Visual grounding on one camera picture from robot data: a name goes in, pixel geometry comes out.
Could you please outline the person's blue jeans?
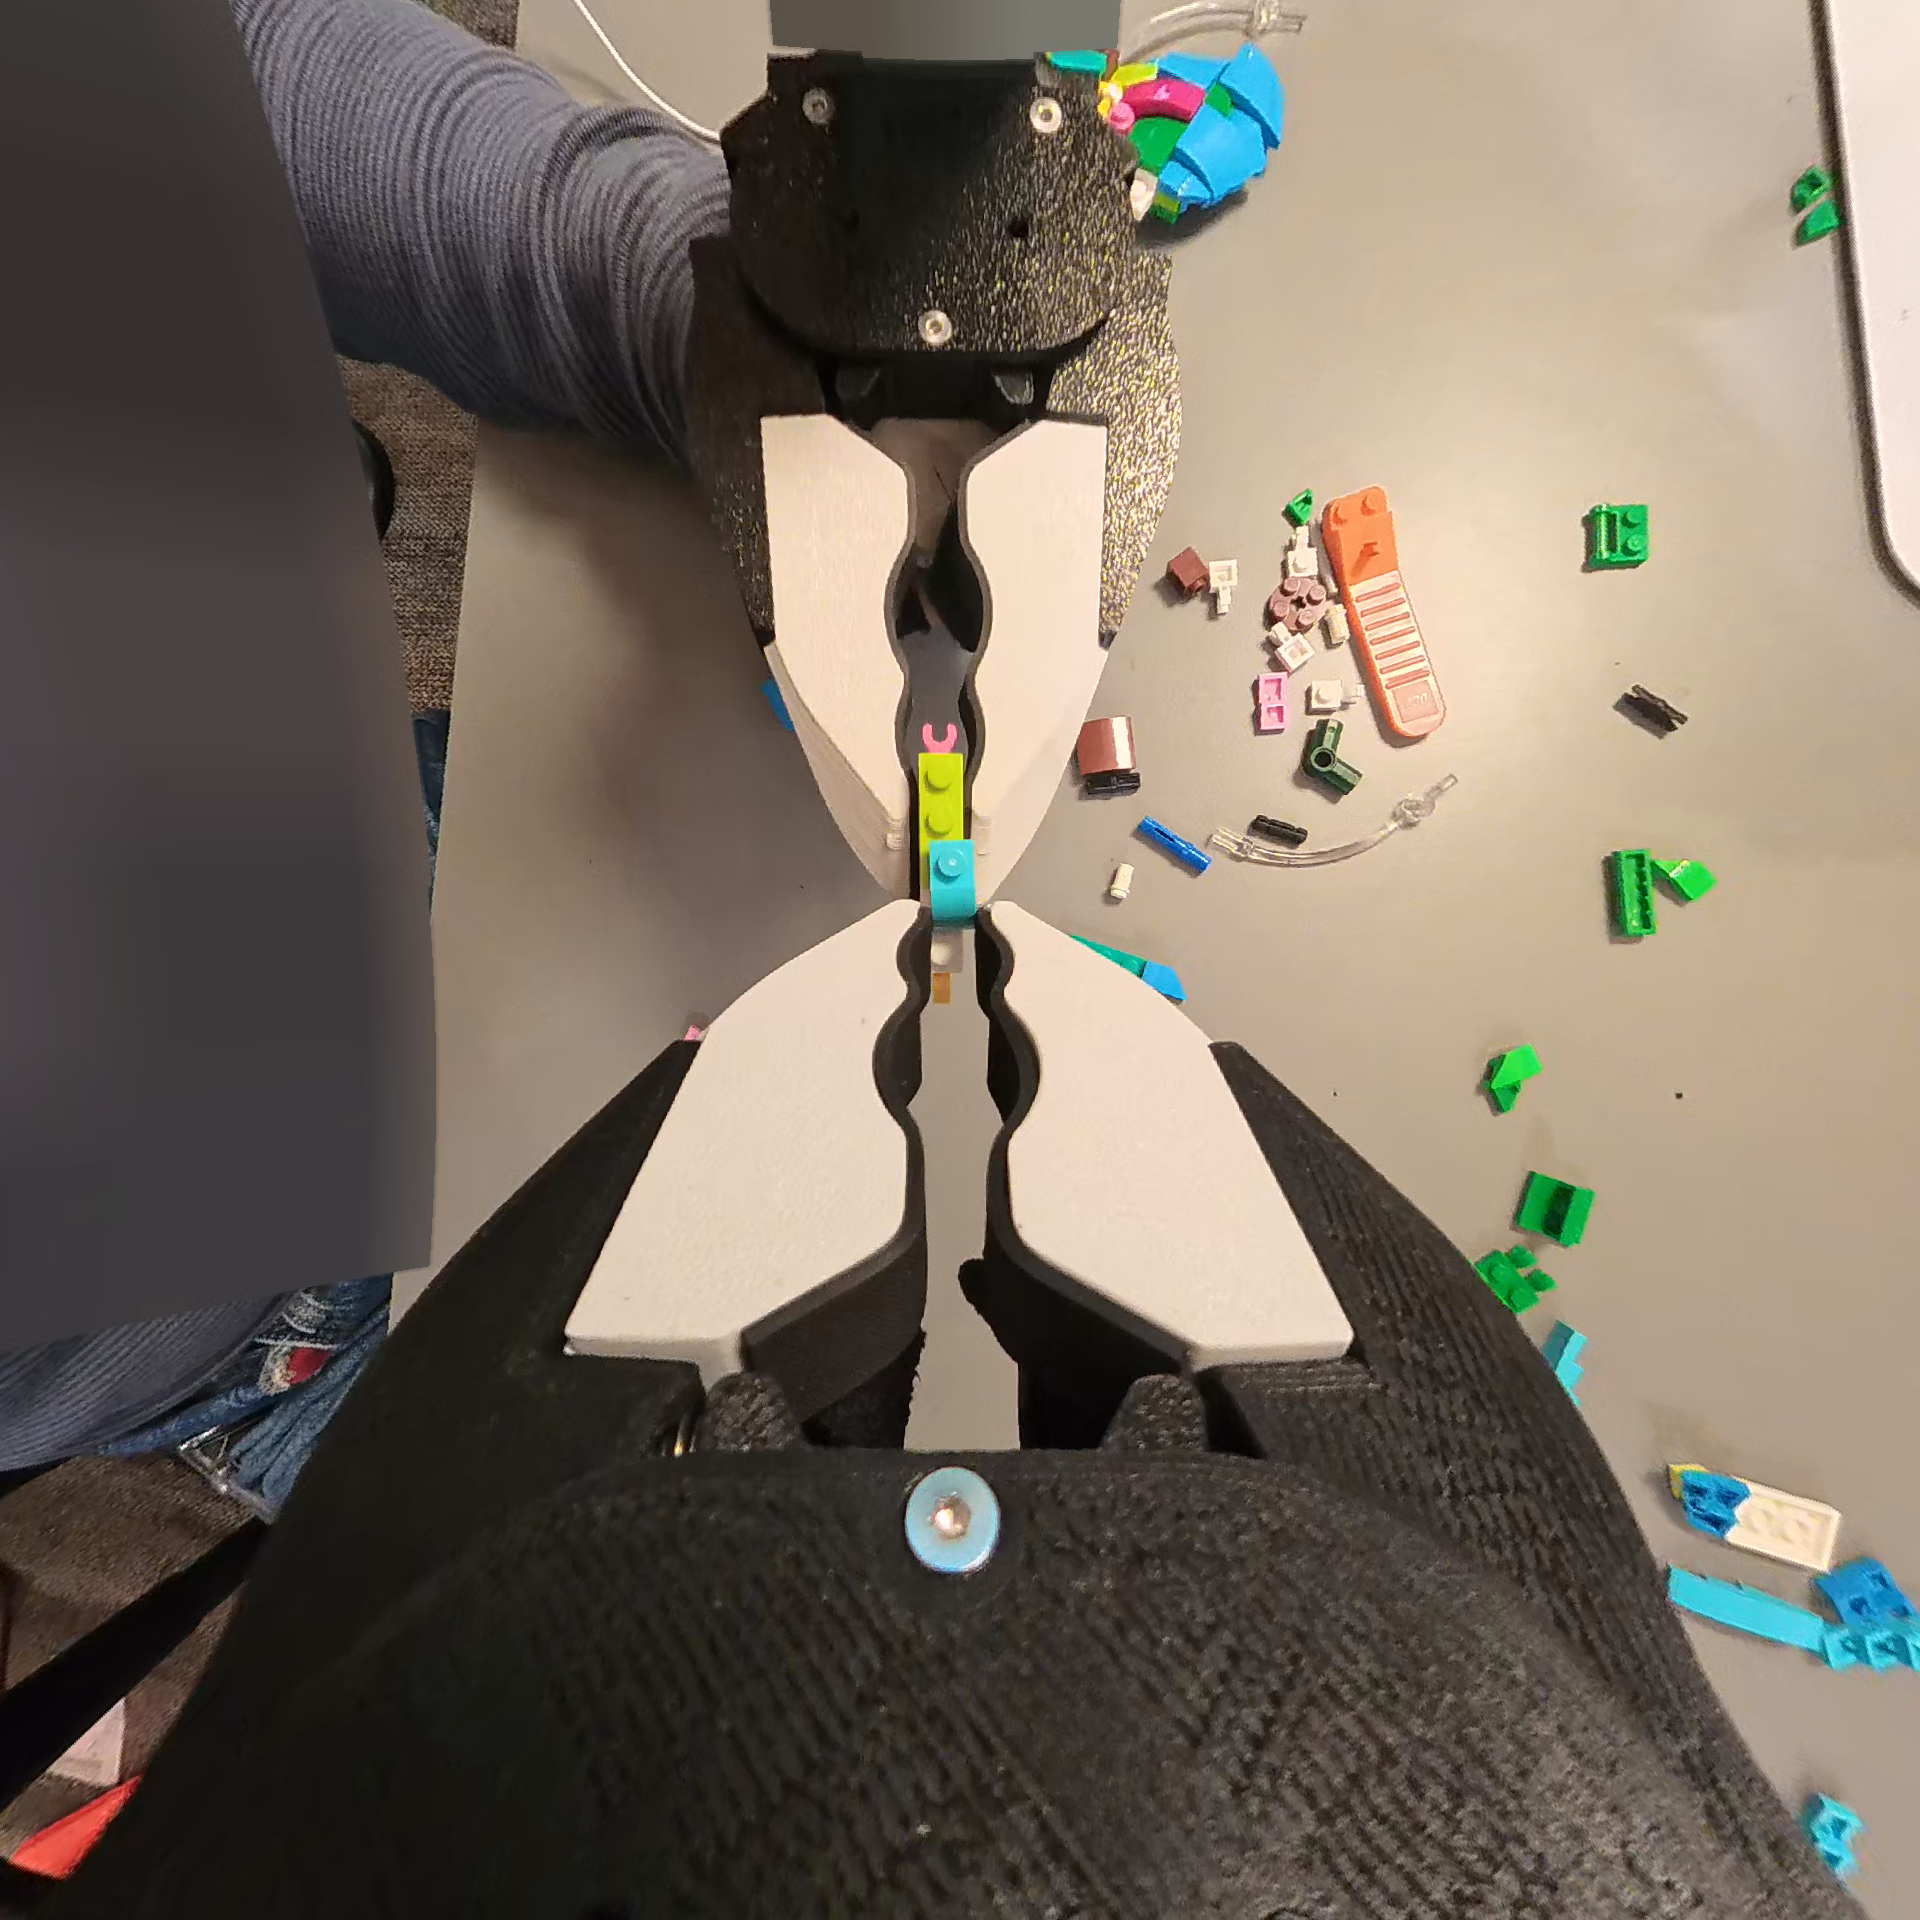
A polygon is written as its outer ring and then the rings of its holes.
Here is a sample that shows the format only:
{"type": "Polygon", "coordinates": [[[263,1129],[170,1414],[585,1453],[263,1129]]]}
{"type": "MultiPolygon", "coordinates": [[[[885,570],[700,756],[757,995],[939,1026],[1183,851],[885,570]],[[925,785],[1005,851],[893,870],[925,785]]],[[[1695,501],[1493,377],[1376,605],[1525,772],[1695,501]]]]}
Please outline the person's blue jeans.
{"type": "Polygon", "coordinates": [[[393,1277],[289,1297],[242,1350],[124,1452],[178,1457],[217,1492],[276,1517],[385,1342],[392,1307],[393,1277]]]}

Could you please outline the person's left forearm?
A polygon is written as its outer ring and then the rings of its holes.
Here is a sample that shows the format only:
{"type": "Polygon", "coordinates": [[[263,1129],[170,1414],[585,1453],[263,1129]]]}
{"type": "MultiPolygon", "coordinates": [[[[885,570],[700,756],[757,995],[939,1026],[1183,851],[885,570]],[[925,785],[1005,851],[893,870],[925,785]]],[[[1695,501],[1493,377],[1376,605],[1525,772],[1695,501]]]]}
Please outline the person's left forearm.
{"type": "Polygon", "coordinates": [[[587,108],[424,4],[235,2],[338,352],[493,425],[687,461],[690,245],[717,152],[587,108]]]}

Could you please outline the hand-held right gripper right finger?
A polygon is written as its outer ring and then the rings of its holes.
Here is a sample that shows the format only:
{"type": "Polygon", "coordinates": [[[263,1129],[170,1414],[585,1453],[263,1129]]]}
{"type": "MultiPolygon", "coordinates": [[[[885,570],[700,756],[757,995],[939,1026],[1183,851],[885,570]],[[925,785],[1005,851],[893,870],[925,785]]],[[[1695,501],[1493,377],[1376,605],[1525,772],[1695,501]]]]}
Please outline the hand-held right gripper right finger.
{"type": "Polygon", "coordinates": [[[1348,1315],[1205,1033],[1015,902],[978,934],[1017,1058],[999,1140],[1015,1254],[1191,1373],[1347,1356],[1348,1315]]]}

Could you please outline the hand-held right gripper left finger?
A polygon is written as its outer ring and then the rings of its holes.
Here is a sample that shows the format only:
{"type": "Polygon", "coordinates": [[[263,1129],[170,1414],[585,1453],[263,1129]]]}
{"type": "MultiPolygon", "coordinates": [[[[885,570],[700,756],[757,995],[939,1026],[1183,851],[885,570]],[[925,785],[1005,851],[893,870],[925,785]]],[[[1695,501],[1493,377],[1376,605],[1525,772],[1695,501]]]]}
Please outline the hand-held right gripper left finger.
{"type": "Polygon", "coordinates": [[[569,1353],[875,1373],[912,1344],[929,938],[922,902],[889,902],[711,1025],[572,1309],[569,1353]]]}

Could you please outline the small multicoloured lego assembly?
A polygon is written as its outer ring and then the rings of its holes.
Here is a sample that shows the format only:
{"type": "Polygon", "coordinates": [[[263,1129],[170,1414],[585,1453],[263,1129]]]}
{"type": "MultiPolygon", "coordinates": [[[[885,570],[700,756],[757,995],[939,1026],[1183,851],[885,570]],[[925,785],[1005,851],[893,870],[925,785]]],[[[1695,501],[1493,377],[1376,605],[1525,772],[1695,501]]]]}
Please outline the small multicoloured lego assembly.
{"type": "Polygon", "coordinates": [[[978,909],[977,843],[969,836],[969,756],[957,725],[922,732],[917,761],[919,881],[932,933],[929,946],[930,996],[953,998],[965,969],[967,933],[978,909]]]}

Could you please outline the teal and blue lego plate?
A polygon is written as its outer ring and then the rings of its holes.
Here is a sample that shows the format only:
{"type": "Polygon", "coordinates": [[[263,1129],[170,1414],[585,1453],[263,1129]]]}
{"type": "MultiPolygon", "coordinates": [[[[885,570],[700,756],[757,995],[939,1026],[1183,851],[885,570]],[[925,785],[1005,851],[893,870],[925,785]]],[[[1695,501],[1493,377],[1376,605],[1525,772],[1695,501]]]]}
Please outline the teal and blue lego plate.
{"type": "Polygon", "coordinates": [[[1117,948],[1117,946],[1111,946],[1111,945],[1095,942],[1085,934],[1080,934],[1080,938],[1074,934],[1074,940],[1082,946],[1088,946],[1095,953],[1116,963],[1117,966],[1128,969],[1131,977],[1138,977],[1149,989],[1160,993],[1169,1001],[1187,1004],[1187,988],[1184,988],[1180,974],[1170,964],[1157,963],[1152,958],[1143,958],[1133,952],[1125,952],[1125,948],[1117,948]]]}

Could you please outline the pile of loose lego bricks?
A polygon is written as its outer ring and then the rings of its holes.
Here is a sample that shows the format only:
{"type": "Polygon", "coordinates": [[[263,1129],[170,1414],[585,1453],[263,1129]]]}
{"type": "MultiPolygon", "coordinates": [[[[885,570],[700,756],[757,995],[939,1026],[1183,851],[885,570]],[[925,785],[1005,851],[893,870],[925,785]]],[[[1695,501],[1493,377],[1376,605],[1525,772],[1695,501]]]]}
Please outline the pile of loose lego bricks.
{"type": "Polygon", "coordinates": [[[1583,1336],[1575,1395],[1656,1560],[1761,1594],[1679,1620],[1791,1812],[1826,1794],[1861,1816],[1852,1891],[1869,1916],[1916,1916],[1916,1668],[1817,1651],[1840,1618],[1824,1573],[1869,1556],[1916,1602],[1914,1342],[1781,1304],[1633,1312],[1565,1293],[1525,1326],[1583,1336]]]}

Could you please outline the short clear lego tube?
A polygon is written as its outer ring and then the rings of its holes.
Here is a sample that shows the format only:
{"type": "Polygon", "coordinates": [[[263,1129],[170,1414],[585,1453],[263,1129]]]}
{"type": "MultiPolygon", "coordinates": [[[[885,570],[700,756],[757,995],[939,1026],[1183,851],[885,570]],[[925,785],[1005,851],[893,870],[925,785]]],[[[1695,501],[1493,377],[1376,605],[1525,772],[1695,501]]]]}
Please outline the short clear lego tube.
{"type": "Polygon", "coordinates": [[[1205,32],[1235,32],[1265,41],[1283,32],[1300,32],[1307,14],[1285,2],[1184,2],[1152,14],[1120,41],[1120,60],[1136,61],[1205,32]]]}

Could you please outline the long clear curved lego tube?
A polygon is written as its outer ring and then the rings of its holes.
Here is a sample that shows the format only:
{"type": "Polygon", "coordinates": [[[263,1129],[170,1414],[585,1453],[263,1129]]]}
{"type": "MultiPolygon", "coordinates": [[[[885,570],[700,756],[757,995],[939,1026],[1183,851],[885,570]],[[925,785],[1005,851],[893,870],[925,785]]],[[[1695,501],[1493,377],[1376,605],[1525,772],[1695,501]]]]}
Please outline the long clear curved lego tube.
{"type": "Polygon", "coordinates": [[[1403,797],[1401,802],[1397,802],[1389,810],[1389,814],[1385,817],[1385,820],[1378,827],[1375,827],[1371,832],[1368,832],[1357,840],[1344,841],[1344,843],[1311,845],[1311,841],[1306,841],[1306,845],[1300,851],[1285,853],[1285,851],[1266,848],[1266,845],[1252,841],[1248,836],[1245,827],[1243,827],[1242,832],[1233,832],[1233,829],[1212,832],[1212,836],[1208,841],[1208,848],[1213,851],[1213,853],[1221,853],[1221,854],[1225,854],[1235,861],[1259,867],[1259,869],[1320,870],[1320,869],[1336,867],[1339,861],[1348,861],[1348,860],[1369,854],[1369,853],[1378,851],[1381,845],[1385,845],[1388,841],[1397,840],[1399,835],[1418,829],[1419,826],[1425,826],[1435,814],[1439,802],[1455,786],[1457,786],[1457,779],[1449,774],[1449,777],[1440,779],[1439,785],[1428,786],[1426,790],[1403,797]]]}

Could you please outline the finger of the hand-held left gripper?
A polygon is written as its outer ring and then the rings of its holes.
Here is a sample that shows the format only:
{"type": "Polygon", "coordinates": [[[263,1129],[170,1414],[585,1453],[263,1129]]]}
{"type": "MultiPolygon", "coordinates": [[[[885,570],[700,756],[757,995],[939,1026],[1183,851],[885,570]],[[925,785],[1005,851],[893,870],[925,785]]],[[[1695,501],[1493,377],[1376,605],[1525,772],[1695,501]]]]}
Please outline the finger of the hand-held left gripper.
{"type": "Polygon", "coordinates": [[[1109,428],[1039,421],[983,450],[957,499],[986,596],[971,674],[977,886],[997,896],[1065,777],[1105,670],[1109,428]]]}
{"type": "Polygon", "coordinates": [[[898,745],[893,608],[914,536],[907,472],[833,417],[767,417],[770,662],[807,765],[861,867],[912,896],[914,802],[898,745]]]}

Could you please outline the orange lego brick separator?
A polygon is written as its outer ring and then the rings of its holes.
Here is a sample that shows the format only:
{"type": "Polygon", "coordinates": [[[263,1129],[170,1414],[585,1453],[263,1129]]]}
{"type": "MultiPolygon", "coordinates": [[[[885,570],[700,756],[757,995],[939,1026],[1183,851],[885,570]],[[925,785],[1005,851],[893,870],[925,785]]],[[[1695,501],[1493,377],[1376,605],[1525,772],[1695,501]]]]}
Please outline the orange lego brick separator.
{"type": "Polygon", "coordinates": [[[1336,496],[1322,513],[1320,538],[1384,730],[1401,742],[1431,736],[1449,709],[1408,596],[1388,494],[1362,488],[1336,496]]]}

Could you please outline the white rounded stand base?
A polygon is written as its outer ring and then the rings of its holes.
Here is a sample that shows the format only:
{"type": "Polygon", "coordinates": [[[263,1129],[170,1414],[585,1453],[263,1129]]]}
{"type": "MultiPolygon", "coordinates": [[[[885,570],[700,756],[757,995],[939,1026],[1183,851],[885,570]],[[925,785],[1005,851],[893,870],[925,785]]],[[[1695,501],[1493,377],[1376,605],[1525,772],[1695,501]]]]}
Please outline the white rounded stand base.
{"type": "Polygon", "coordinates": [[[1919,4],[1815,4],[1847,220],[1867,492],[1919,593],[1919,4]]]}

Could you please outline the person's grey ribbed sweater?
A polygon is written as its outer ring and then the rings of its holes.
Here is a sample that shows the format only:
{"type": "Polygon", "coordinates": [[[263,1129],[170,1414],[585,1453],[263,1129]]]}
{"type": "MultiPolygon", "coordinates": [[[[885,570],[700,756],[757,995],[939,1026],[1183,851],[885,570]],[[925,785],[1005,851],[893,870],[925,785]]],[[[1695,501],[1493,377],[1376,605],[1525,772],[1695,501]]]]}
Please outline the person's grey ribbed sweater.
{"type": "Polygon", "coordinates": [[[203,1402],[287,1297],[65,1336],[3,1356],[3,1469],[93,1453],[203,1402]]]}

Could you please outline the red plastic object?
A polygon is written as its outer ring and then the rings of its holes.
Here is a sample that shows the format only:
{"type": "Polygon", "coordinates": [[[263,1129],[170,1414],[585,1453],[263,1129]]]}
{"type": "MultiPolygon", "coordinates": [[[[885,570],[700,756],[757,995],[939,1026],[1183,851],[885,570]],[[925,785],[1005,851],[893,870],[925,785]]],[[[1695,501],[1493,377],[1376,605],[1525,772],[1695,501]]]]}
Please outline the red plastic object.
{"type": "Polygon", "coordinates": [[[25,1838],[10,1862],[47,1881],[68,1878],[139,1787],[139,1776],[101,1793],[83,1809],[25,1838]]]}

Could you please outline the blue multicoloured lego model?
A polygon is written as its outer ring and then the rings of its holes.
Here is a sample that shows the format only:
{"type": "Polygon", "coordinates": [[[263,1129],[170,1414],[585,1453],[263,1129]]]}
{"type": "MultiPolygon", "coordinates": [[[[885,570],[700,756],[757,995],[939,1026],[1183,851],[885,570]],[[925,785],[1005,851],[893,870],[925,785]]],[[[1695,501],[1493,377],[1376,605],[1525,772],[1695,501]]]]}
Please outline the blue multicoloured lego model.
{"type": "Polygon", "coordinates": [[[1100,50],[1047,56],[1095,82],[1095,108],[1131,153],[1133,220],[1177,225],[1235,198],[1265,173],[1285,131],[1285,88],[1255,41],[1231,58],[1163,52],[1116,65],[1100,50]]]}

